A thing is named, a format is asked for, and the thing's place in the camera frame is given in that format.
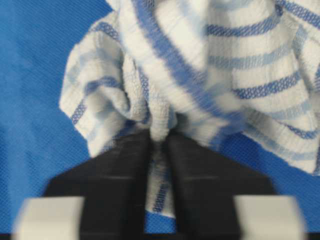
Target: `cloth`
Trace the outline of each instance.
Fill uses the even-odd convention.
[[[72,50],[60,108],[91,156],[150,128],[218,151],[241,132],[318,175],[320,5],[315,0],[110,0]],[[152,158],[147,210],[173,215],[167,167]]]

